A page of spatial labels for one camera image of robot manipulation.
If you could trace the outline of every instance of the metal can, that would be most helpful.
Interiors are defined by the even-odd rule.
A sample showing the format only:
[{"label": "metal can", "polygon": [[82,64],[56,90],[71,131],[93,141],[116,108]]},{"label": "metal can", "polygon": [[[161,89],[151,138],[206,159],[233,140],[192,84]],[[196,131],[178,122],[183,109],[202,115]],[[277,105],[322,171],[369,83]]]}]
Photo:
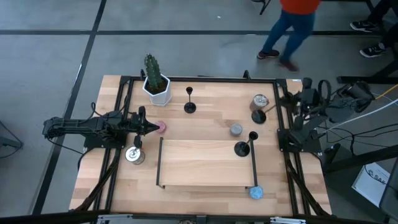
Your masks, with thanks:
[{"label": "metal can", "polygon": [[268,105],[268,99],[263,94],[257,94],[253,97],[252,102],[250,103],[250,110],[262,110],[263,107]]},{"label": "metal can", "polygon": [[142,164],[145,160],[145,153],[139,148],[132,146],[126,150],[126,159],[134,165]]}]

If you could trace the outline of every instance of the white pot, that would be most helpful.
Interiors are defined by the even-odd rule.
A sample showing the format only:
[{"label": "white pot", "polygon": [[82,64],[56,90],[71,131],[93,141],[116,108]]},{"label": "white pot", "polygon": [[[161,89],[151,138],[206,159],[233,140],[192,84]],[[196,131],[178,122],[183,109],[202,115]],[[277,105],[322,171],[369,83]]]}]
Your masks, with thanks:
[{"label": "white pot", "polygon": [[156,105],[156,106],[166,106],[166,104],[167,103],[169,103],[170,102],[170,100],[172,99],[172,94],[171,94],[171,89],[170,89],[170,80],[166,77],[166,76],[164,76],[164,75],[162,75],[162,74],[160,74],[164,79],[166,79],[167,80],[167,87],[166,87],[166,90],[165,91],[163,91],[162,93],[158,93],[158,94],[155,94],[155,95],[153,95],[152,93],[150,93],[149,91],[147,91],[146,89],[145,89],[145,86],[147,85],[147,82],[148,82],[148,77],[146,77],[145,78],[145,82],[144,82],[144,85],[142,86],[142,89],[146,92],[146,93],[148,93],[148,95],[149,95],[149,97],[150,97],[150,102],[153,104],[153,105]]}]

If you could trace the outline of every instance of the concrete floor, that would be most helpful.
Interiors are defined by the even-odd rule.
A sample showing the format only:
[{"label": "concrete floor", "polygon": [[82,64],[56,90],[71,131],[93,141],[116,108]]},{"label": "concrete floor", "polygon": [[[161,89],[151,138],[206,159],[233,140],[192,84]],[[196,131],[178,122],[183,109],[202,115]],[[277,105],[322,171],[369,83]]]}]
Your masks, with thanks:
[{"label": "concrete floor", "polygon": [[[0,0],[0,29],[91,30],[100,0]],[[99,30],[270,30],[279,17],[280,3],[273,0],[263,16],[260,4],[249,0],[112,0],[108,1]],[[349,30],[352,20],[365,18],[364,2],[322,2],[315,30]],[[391,12],[387,20],[394,20]],[[168,76],[209,75],[241,77],[303,78],[331,81],[337,88],[340,75],[370,75],[387,65],[393,56],[366,59],[359,50],[379,40],[365,36],[312,36],[294,54],[300,73],[290,73],[275,60],[258,61],[256,54],[267,36],[262,35],[98,35],[87,64],[73,118],[85,118],[96,101],[103,75],[138,75],[144,56],[152,53]],[[51,145],[41,135],[42,123],[62,116],[87,44],[87,35],[0,35],[0,119],[25,142],[23,150],[0,162],[0,217],[30,212],[39,179]],[[287,37],[275,46],[282,50]],[[390,86],[372,85],[375,93]],[[388,94],[396,99],[398,91]],[[388,103],[374,102],[366,111]],[[343,126],[352,132],[372,129],[396,121],[396,105]],[[393,145],[394,134],[364,141]],[[349,146],[348,141],[341,142]],[[67,136],[64,145],[80,150],[83,138]],[[377,147],[356,144],[357,154]],[[9,153],[2,149],[0,156]],[[63,150],[44,213],[65,212],[77,174],[77,154]],[[386,170],[394,160],[380,162]],[[375,207],[353,202],[341,194],[326,176],[333,213],[338,217],[382,221]]]}]

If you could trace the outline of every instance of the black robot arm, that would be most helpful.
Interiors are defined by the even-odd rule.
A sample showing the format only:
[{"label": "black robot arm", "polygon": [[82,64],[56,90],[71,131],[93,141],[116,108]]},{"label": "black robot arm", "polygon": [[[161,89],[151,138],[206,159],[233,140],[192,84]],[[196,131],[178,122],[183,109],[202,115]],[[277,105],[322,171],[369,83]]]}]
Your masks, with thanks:
[{"label": "black robot arm", "polygon": [[124,147],[128,133],[137,133],[134,145],[141,147],[141,135],[146,135],[159,129],[146,120],[143,106],[139,112],[132,113],[128,119],[123,119],[120,111],[112,111],[102,116],[90,119],[51,118],[44,121],[43,135],[47,139],[65,134],[81,134],[86,137],[85,147]]}]

